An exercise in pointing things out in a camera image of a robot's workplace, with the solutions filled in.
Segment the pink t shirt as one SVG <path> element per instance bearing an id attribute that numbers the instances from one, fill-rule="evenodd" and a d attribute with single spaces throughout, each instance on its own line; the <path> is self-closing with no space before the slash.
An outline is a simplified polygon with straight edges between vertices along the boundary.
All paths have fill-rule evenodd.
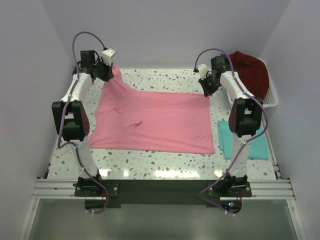
<path id="1" fill-rule="evenodd" d="M 92 149 L 213 154 L 210 100 L 201 94 L 139 91 L 113 67 L 94 112 Z"/>

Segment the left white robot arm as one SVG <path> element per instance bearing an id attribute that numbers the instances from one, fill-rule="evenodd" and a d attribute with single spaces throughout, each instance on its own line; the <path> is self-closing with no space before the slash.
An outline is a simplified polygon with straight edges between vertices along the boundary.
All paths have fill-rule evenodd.
<path id="1" fill-rule="evenodd" d="M 82 50 L 80 61 L 75 62 L 72 82 L 64 97 L 51 105 L 58 134 L 57 148 L 70 146 L 79 169 L 79 181 L 86 184 L 86 191 L 99 196 L 104 190 L 99 168 L 94 163 L 88 141 L 90 121 L 83 101 L 96 79 L 109 82 L 114 77 L 115 51 L 105 48 L 101 55 L 95 50 Z"/>

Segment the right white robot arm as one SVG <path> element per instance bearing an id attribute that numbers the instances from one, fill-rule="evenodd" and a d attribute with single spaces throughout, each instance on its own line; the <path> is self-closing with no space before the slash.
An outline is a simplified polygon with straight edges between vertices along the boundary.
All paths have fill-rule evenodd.
<path id="1" fill-rule="evenodd" d="M 263 101 L 255 98 L 245 87 L 232 65 L 225 65 L 223 56 L 212 59 L 211 69 L 205 64 L 200 64 L 196 70 L 205 97 L 211 96 L 219 87 L 224 87 L 233 101 L 228 119 L 229 130 L 233 134 L 232 162 L 221 177 L 224 182 L 223 192 L 233 197 L 248 179 L 247 161 L 251 141 L 261 127 Z"/>

